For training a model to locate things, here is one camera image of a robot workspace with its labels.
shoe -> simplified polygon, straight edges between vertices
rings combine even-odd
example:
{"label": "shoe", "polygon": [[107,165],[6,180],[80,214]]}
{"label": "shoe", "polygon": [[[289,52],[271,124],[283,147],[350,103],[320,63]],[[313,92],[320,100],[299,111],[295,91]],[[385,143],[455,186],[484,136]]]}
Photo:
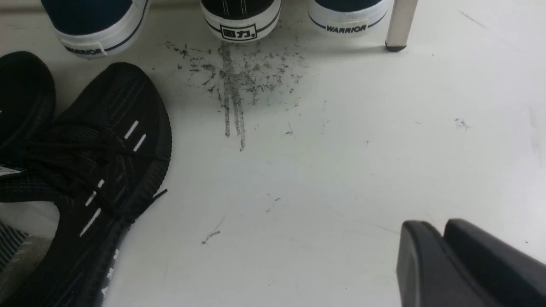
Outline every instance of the shoe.
{"label": "shoe", "polygon": [[48,125],[54,110],[53,77],[37,56],[19,51],[0,57],[0,163],[11,160],[11,146]]}
{"label": "shoe", "polygon": [[50,202],[60,220],[37,269],[2,307],[100,306],[124,234],[159,196],[169,117],[140,68],[100,73],[44,134],[25,143],[0,202]]}
{"label": "shoe", "polygon": [[0,223],[0,303],[15,292],[44,259],[51,240]]}
{"label": "shoe", "polygon": [[214,35],[228,42],[252,42],[275,28],[281,0],[201,0],[201,8]]}
{"label": "shoe", "polygon": [[308,14],[325,34],[362,36],[383,20],[390,4],[390,0],[310,0]]}
{"label": "shoe", "polygon": [[61,44],[83,58],[114,55],[137,39],[150,0],[41,0]]}

canvas shoe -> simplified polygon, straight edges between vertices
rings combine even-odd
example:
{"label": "canvas shoe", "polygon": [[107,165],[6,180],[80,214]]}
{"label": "canvas shoe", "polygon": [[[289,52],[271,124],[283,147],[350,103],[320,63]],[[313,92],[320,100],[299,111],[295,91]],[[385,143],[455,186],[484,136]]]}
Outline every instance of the canvas shoe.
{"label": "canvas shoe", "polygon": [[201,0],[205,21],[217,37],[228,42],[252,42],[277,24],[281,0]]}
{"label": "canvas shoe", "polygon": [[322,33],[362,36],[387,14],[390,0],[309,0],[308,14]]}
{"label": "canvas shoe", "polygon": [[83,58],[114,55],[137,39],[150,0],[41,0],[66,50]]}

floor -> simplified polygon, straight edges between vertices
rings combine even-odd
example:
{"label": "floor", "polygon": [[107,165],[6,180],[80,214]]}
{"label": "floor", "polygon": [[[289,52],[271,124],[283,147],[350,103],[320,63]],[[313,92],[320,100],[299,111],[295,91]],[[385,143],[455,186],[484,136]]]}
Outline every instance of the floor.
{"label": "floor", "polygon": [[387,22],[325,38],[303,1],[238,46],[197,5],[158,6],[130,50],[86,61],[41,11],[0,10],[0,54],[39,55],[59,111],[116,61],[167,105],[169,192],[125,240],[105,307],[399,306],[404,220],[462,217],[546,262],[545,14],[539,0],[420,0],[391,54]]}

chair leg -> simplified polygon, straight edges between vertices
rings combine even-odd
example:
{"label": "chair leg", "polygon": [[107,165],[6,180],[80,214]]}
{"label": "chair leg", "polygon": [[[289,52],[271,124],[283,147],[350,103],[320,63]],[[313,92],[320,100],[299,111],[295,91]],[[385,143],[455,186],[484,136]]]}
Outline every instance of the chair leg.
{"label": "chair leg", "polygon": [[407,45],[417,0],[394,0],[389,32],[385,46],[388,51],[398,52]]}

black plastic base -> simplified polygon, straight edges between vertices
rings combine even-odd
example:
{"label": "black plastic base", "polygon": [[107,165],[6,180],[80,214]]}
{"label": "black plastic base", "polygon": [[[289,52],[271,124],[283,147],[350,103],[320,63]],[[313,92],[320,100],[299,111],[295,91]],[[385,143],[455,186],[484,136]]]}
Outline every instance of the black plastic base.
{"label": "black plastic base", "polygon": [[403,50],[406,47],[407,45],[406,46],[388,46],[387,42],[385,42],[385,48],[387,48],[387,51],[390,51],[390,52],[398,52]]}

